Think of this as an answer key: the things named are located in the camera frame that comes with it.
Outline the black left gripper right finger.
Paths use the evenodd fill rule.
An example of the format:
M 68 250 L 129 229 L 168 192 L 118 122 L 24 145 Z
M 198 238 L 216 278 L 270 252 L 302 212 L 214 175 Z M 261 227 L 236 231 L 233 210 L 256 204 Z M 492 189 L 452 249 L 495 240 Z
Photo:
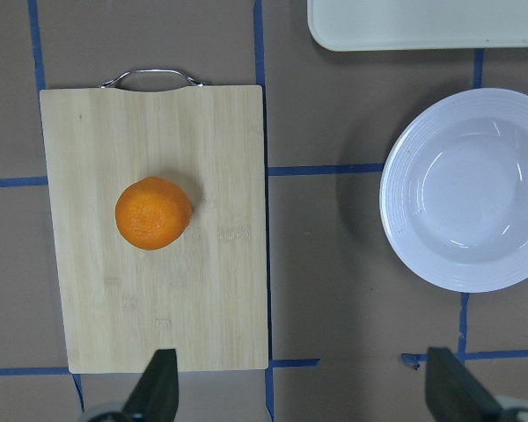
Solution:
M 498 421 L 502 407 L 445 347 L 427 351 L 425 403 L 435 421 Z

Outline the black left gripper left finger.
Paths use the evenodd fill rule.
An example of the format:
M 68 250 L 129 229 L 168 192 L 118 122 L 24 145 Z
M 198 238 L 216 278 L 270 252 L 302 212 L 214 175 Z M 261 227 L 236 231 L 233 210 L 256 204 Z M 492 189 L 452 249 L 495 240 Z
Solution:
M 174 421 L 179 407 L 179 377 L 175 349 L 154 352 L 137 385 L 123 405 L 131 421 Z

